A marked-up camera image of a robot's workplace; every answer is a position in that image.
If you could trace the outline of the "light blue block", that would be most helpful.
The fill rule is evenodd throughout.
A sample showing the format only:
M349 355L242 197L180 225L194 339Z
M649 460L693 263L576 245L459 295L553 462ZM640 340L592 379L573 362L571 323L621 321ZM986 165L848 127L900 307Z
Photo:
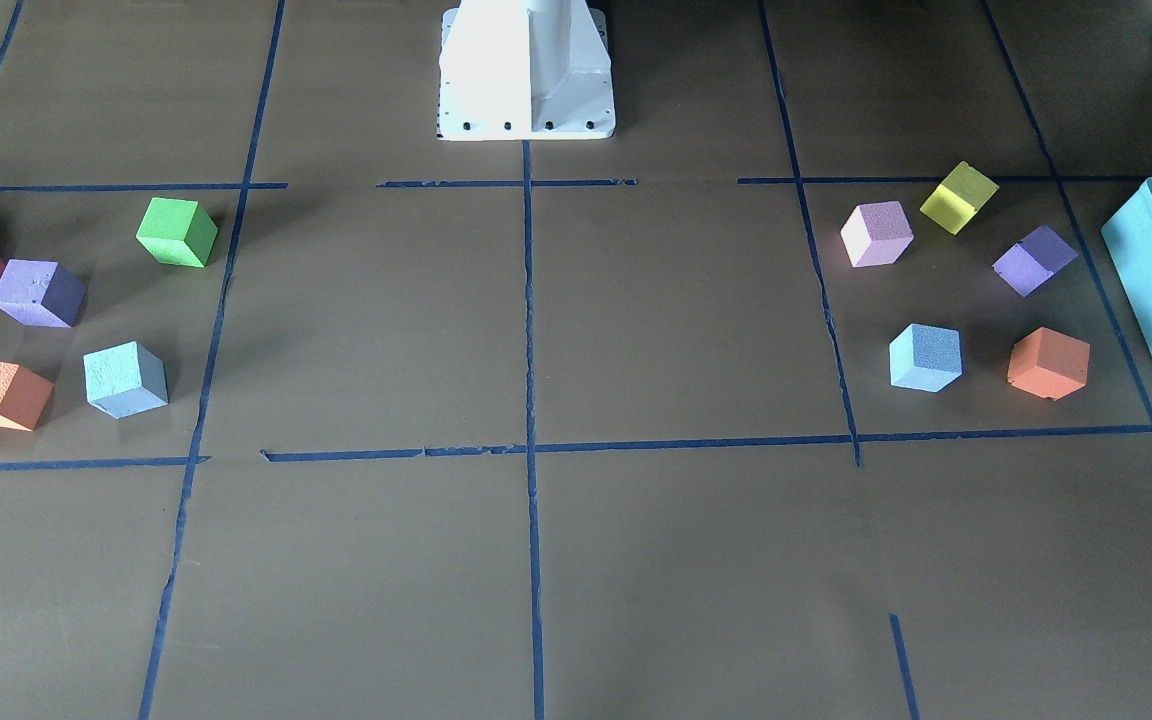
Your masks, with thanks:
M141 342L127 342L83 356L88 404L115 419L168 406L165 366Z
M888 346L890 386L940 392L963 376L960 332L914 323Z

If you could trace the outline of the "pink foam block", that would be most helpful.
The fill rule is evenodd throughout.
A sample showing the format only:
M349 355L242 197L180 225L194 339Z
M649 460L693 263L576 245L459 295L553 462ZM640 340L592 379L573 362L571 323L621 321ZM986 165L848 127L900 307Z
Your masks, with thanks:
M915 237L900 200L856 205L840 234L852 268L896 263Z

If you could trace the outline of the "green foam block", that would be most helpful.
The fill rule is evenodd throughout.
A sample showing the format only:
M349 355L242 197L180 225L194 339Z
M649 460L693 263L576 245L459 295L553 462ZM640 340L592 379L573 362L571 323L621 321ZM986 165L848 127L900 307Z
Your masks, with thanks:
M218 225L197 200L151 197L134 237L165 265L206 266Z

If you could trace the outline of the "yellow foam block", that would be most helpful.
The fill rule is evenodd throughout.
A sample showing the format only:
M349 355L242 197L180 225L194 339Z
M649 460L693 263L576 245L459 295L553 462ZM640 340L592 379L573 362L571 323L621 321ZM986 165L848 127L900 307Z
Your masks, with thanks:
M920 205L920 213L933 220L943 232L956 234L963 232L972 222L979 211L998 192L993 179L973 168L967 161L960 161L947 174L929 199Z

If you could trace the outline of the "purple foam block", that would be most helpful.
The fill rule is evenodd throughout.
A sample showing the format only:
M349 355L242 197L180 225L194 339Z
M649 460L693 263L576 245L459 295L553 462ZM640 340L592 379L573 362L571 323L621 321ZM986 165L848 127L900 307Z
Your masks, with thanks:
M12 259L0 275L0 310L22 325L68 328L88 287L55 262Z
M992 264L1011 291L1028 297L1076 258L1078 251L1051 225L1039 225Z

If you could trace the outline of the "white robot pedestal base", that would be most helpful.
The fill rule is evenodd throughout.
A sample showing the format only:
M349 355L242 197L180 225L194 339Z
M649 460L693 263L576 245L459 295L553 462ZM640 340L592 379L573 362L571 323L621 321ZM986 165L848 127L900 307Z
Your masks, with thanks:
M616 131L607 18L585 1L444 12L440 141L602 141Z

